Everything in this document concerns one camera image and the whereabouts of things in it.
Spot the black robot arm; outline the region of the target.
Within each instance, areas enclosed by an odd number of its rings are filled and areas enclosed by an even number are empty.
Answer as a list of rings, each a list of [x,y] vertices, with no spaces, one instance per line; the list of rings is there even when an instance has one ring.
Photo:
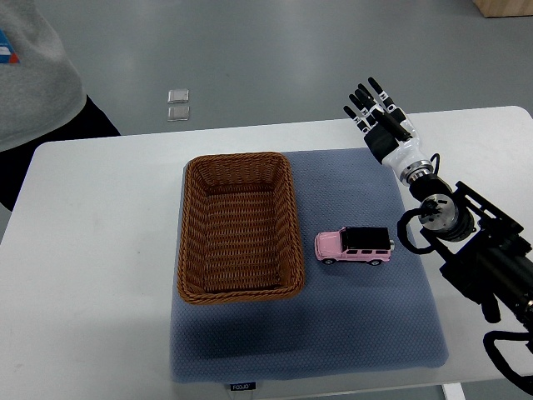
[[[373,78],[359,84],[344,108],[363,135],[372,156],[390,168],[419,207],[397,224],[401,244],[415,254],[436,252],[442,276],[463,296],[481,305],[487,322],[501,319],[505,304],[532,329],[532,246],[522,226],[479,193],[458,182],[450,187],[438,175],[439,154],[421,151],[417,130],[404,111]]]

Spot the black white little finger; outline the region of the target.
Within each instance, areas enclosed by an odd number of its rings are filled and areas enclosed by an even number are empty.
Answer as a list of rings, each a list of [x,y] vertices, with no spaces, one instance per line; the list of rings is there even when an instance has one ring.
[[[371,125],[365,117],[360,117],[353,109],[345,105],[343,107],[345,114],[356,124],[357,128],[363,133],[368,134],[371,130]]]

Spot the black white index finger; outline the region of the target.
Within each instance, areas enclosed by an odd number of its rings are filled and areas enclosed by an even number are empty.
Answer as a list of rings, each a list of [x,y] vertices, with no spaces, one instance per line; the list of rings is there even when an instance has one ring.
[[[368,78],[368,83],[376,94],[374,99],[374,105],[370,109],[372,115],[380,113],[388,113],[392,116],[401,116],[402,110],[398,107],[389,94],[381,87],[381,85],[373,77]]]

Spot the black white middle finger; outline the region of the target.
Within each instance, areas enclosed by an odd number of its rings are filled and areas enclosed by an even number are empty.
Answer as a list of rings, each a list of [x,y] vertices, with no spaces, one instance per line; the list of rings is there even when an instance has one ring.
[[[357,86],[356,96],[368,111],[371,111],[373,108],[383,110],[382,105],[375,100],[370,91],[362,83],[359,83]]]

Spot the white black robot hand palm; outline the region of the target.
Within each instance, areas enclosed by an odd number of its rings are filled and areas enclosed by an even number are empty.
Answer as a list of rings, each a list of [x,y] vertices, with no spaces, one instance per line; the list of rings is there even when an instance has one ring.
[[[371,125],[364,141],[373,157],[392,169],[401,183],[413,183],[417,178],[433,173],[430,159],[421,151],[421,139],[411,120],[404,113],[393,116],[411,134],[409,140],[396,140],[380,124]]]

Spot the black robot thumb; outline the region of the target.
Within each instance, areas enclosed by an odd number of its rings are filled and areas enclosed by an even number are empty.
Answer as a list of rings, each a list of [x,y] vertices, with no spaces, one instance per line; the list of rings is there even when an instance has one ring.
[[[390,113],[383,111],[381,108],[374,107],[371,115],[396,140],[409,140],[411,138],[411,134]]]

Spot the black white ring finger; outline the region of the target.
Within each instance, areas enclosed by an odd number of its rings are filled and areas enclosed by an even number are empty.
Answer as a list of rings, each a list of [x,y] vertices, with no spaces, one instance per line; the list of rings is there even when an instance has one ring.
[[[370,125],[376,125],[376,120],[374,119],[374,117],[371,115],[371,111],[368,111],[364,106],[363,104],[359,101],[359,99],[357,98],[356,96],[356,93],[351,93],[349,95],[349,99],[351,101],[351,103],[355,106],[356,108],[356,113],[360,116],[360,117],[365,117],[368,121],[368,123]]]

